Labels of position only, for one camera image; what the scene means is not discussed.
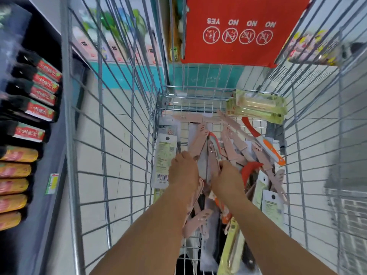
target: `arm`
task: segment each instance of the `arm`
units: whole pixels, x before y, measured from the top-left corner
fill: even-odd
[[[228,161],[212,179],[214,194],[227,205],[264,275],[336,275],[266,217],[244,193],[241,175]]]
[[[178,154],[169,169],[169,186],[107,252],[91,275],[172,275],[179,256],[186,207],[199,181],[196,162]]]

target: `red handle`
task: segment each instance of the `red handle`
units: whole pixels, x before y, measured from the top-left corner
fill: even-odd
[[[261,135],[255,128],[252,127],[249,119],[246,116],[242,117],[242,122],[247,127],[247,129],[250,130],[251,134],[254,137],[259,137]]]

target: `metal cart frame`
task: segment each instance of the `metal cart frame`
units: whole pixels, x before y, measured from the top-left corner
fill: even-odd
[[[97,230],[105,230],[107,248],[110,249],[113,245],[111,225],[122,219],[127,219],[132,224],[135,218],[152,203],[150,174],[153,168],[154,142],[159,117],[162,114],[180,113],[181,111],[215,112],[217,109],[224,110],[225,101],[234,90],[233,87],[227,86],[234,66],[209,65],[209,68],[218,69],[215,86],[207,87],[207,82],[204,86],[200,86],[197,83],[198,78],[196,78],[196,84],[193,85],[189,83],[188,79],[187,82],[185,81],[186,71],[194,69],[197,71],[196,75],[198,77],[199,69],[203,65],[168,63],[164,50],[161,50],[162,69],[158,66],[149,65],[146,56],[140,54],[143,49],[141,41],[134,38],[131,42],[131,39],[126,36],[126,27],[123,25],[118,25],[119,36],[131,46],[132,52],[127,51],[124,63],[119,64],[116,58],[113,58],[113,62],[107,62],[101,51],[103,43],[107,44],[107,41],[101,29],[100,16],[104,17],[104,12],[100,3],[104,2],[114,17],[114,21],[121,23],[117,9],[120,4],[126,8],[126,15],[129,15],[132,21],[135,21],[130,1],[95,0],[97,16],[94,17],[86,1],[81,0],[85,10],[93,18],[98,31],[98,41],[96,44],[93,43],[98,51],[98,68],[94,69],[83,54],[78,52],[73,40],[71,28],[73,25],[77,25],[93,42],[72,7],[71,1],[61,0],[61,18],[63,20],[61,34],[71,231],[75,269],[76,274],[79,275],[88,272],[106,253],[104,252],[91,262],[86,263],[84,260],[83,237]],[[145,17],[148,18],[146,1],[142,0],[142,2]],[[172,0],[169,0],[169,5],[172,20]],[[367,81],[367,73],[363,71],[367,58],[365,55],[367,41],[364,39],[367,31],[366,5],[367,0],[312,0],[280,52],[277,59],[278,67],[270,70],[263,67],[245,66],[240,78],[243,85],[241,89],[282,95],[288,101],[289,113],[283,125],[273,125],[264,121],[253,120],[255,128],[260,130],[261,133],[273,137],[274,144],[278,145],[278,149],[285,155],[287,160],[285,184],[290,204],[286,210],[285,231],[330,268],[337,273],[345,274],[367,273],[367,187],[365,186],[367,176],[363,170],[364,163],[367,162],[367,158],[363,156],[365,154],[363,148],[367,142],[363,136],[367,128],[367,117],[365,116],[367,106],[360,102],[367,93],[366,89],[363,88],[363,84]],[[186,19],[185,11],[183,13],[184,20]],[[152,28],[149,21],[146,25],[153,42]],[[137,29],[136,25],[133,25],[130,29],[130,32],[134,34],[134,29]],[[159,26],[157,29],[159,33],[162,33]],[[186,41],[185,29],[184,24],[183,46],[185,46]],[[300,31],[303,35],[305,32],[312,30],[315,36],[322,29],[326,29],[326,32],[322,39],[324,49],[320,52],[320,55],[323,55],[326,50],[330,52],[333,49],[337,54],[339,66],[314,64],[317,58],[306,63],[311,54],[315,52],[316,47],[305,60],[298,61],[298,63],[290,63],[287,60],[287,48],[289,48],[290,41],[296,32]],[[363,43],[358,51],[350,56],[343,56],[341,46],[349,46],[350,43],[358,41]],[[158,61],[158,53],[154,45],[153,51],[155,59]],[[98,79],[97,94],[80,83],[99,104],[98,121],[91,119],[82,110],[72,106],[71,58],[73,52],[77,52],[85,60]],[[118,75],[111,70],[110,65],[112,64],[118,66]],[[120,65],[124,65],[126,70],[123,71]],[[169,81],[169,75],[167,75],[170,71],[168,65],[172,65],[173,68],[172,81]],[[124,100],[116,97],[103,80],[102,67],[104,71],[107,68],[112,74],[118,88],[123,93]],[[160,85],[156,85],[153,79],[152,69],[154,67],[157,69]],[[175,86],[174,83],[175,75],[177,75],[175,67],[182,69],[182,84],[180,86]],[[218,79],[224,69],[228,72],[228,78],[224,87],[218,87]],[[131,79],[127,78],[126,72],[132,77]],[[126,89],[121,86],[119,82],[121,79],[129,85],[129,95],[126,94]],[[103,112],[108,111],[112,115],[114,113],[109,109],[108,104],[103,101],[103,90],[112,94],[114,100],[129,118],[130,125],[126,125],[117,119],[119,125],[129,132],[128,140],[126,138],[120,139],[119,136],[105,128]],[[93,146],[77,137],[75,112],[99,126],[100,147]],[[136,133],[138,132],[144,136],[144,143],[137,138]],[[127,158],[120,158],[106,151],[106,133],[112,134],[113,137],[119,139],[129,148],[130,153]],[[183,146],[185,145],[185,138],[187,138],[185,137],[186,133],[187,128],[183,124]],[[83,144],[101,153],[101,173],[85,172],[78,169],[77,144]],[[108,175],[106,156],[117,157],[129,164],[130,176],[116,177]],[[145,167],[135,163],[136,157],[144,159]],[[325,163],[330,157],[332,157],[331,163]],[[136,172],[142,174],[142,180],[136,179]],[[80,174],[99,176],[103,179],[103,200],[88,203],[80,202],[78,177]],[[310,179],[310,174],[317,175]],[[125,198],[109,199],[108,178],[110,177],[127,181],[130,186],[130,195]],[[144,185],[144,194],[133,195],[134,187],[141,184]],[[133,210],[133,199],[138,197],[143,197],[142,206],[138,210]],[[111,221],[109,203],[118,199],[129,200],[130,213]],[[105,224],[89,231],[83,231],[81,207],[95,203],[104,204]],[[333,241],[323,238],[323,234],[332,235]],[[195,248],[187,245],[186,240],[183,247],[185,250]],[[192,258],[188,260],[197,263],[200,259]]]

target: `supermarket aisle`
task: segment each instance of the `supermarket aisle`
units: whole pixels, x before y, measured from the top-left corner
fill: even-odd
[[[90,75],[87,87],[98,96],[98,81]],[[131,119],[131,91],[120,89],[103,90],[104,127],[106,144],[106,173],[109,176],[108,199],[124,198],[109,202],[109,219],[114,222],[110,226],[112,244],[115,244],[126,231],[131,221],[143,213],[144,199],[149,206],[149,191],[147,186],[145,196],[145,181],[150,181],[151,165],[146,169],[146,145],[148,142],[148,111],[144,109],[141,96],[136,93],[134,110],[134,138],[133,138],[133,167],[134,180],[130,187],[130,133]],[[104,200],[101,159],[101,136],[98,102],[88,93],[85,93],[77,138],[78,170],[86,173],[79,174],[80,203],[91,203]],[[152,146],[149,145],[148,157],[151,159]],[[74,274],[73,252],[70,230],[70,208],[68,197],[69,186],[66,183],[62,196],[61,209],[57,220],[57,228],[48,262],[48,272],[51,275]],[[81,222],[83,233],[93,230],[106,223],[105,204],[94,203],[81,207]],[[103,255],[107,250],[106,229],[101,228],[83,237],[85,264]],[[98,261],[91,264],[86,272],[89,273]]]

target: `barcode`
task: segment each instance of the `barcode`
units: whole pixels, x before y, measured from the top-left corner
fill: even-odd
[[[157,181],[168,181],[168,175],[157,174]]]

